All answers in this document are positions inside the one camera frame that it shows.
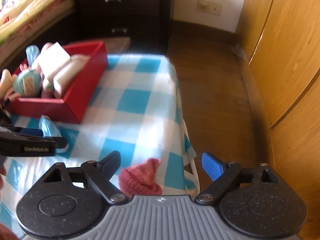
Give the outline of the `person's left hand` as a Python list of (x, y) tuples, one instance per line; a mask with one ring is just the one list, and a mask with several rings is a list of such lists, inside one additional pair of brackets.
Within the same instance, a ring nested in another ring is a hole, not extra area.
[(0, 168), (0, 190), (3, 189), (4, 186), (4, 179), (3, 177), (5, 177), (7, 175), (7, 172), (5, 170), (4, 167)]

